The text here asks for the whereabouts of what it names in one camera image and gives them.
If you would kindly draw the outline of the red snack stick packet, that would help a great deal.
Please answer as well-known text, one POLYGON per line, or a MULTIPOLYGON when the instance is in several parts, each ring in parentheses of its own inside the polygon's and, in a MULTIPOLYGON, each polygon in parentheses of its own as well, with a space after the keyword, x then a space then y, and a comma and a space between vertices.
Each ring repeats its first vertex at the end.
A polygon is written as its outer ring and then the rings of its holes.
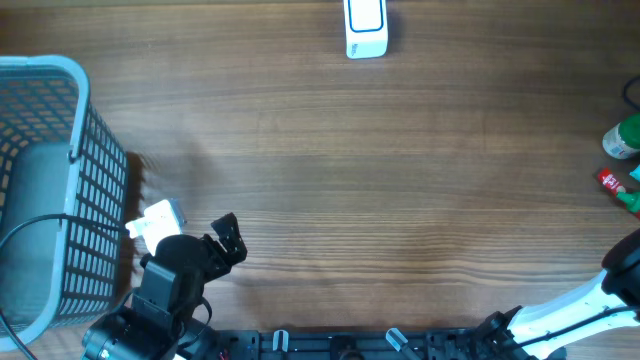
POLYGON ((596 179, 606 189, 606 191, 614 198, 614 200, 619 205, 623 206, 625 209, 626 209, 626 207, 624 206, 624 204, 622 202, 620 202, 616 198, 616 194, 619 191, 625 191, 625 192, 629 192, 629 193, 638 192, 638 191, 630 191, 630 190, 628 190, 625 186, 622 185, 620 180, 608 168, 600 169, 596 174, 596 179))

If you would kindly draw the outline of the green lid glass jar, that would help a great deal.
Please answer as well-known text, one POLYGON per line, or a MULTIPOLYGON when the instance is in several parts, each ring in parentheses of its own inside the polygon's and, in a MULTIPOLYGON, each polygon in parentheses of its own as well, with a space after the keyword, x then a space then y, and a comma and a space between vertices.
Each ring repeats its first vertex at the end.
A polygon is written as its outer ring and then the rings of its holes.
POLYGON ((639 115, 634 114, 611 128, 602 139, 604 151, 615 159, 629 159, 639 153, 639 115))

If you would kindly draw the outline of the yellow red sauce bottle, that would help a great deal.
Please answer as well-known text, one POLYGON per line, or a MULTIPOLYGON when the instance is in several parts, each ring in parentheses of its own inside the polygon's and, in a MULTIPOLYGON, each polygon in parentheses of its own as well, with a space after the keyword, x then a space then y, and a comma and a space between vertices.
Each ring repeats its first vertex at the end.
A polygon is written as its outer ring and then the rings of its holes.
POLYGON ((636 218, 640 215, 640 195, 638 192, 619 191, 616 198, 624 204, 626 209, 636 218))

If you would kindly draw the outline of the mint wet wipes pack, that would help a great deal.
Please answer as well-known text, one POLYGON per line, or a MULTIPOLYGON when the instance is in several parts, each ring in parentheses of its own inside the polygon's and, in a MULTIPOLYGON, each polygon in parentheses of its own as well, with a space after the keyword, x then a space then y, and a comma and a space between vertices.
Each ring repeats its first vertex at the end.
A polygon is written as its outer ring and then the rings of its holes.
POLYGON ((629 173, 629 175, 636 181, 640 182, 640 166, 637 166, 633 171, 629 173))

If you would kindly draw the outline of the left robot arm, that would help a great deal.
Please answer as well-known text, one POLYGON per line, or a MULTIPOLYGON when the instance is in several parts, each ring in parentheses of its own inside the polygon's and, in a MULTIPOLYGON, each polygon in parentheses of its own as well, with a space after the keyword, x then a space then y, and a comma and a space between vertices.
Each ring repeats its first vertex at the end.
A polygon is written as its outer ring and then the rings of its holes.
POLYGON ((213 221, 213 239, 205 234, 171 235, 162 239, 153 255, 141 260, 141 284, 120 304, 102 316, 82 340, 84 359, 227 359, 228 351, 207 323, 194 311, 212 307, 203 297, 207 283, 231 272, 243 262, 247 248, 232 213, 213 221))

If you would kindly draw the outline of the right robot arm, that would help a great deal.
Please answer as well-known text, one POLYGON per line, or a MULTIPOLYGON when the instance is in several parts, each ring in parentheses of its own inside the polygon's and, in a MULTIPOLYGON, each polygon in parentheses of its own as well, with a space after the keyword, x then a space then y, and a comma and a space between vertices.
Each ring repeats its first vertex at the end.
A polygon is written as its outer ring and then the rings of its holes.
POLYGON ((605 255, 602 271, 549 302, 496 312, 473 333, 475 359, 564 359, 565 347, 639 325, 639 232, 605 255))

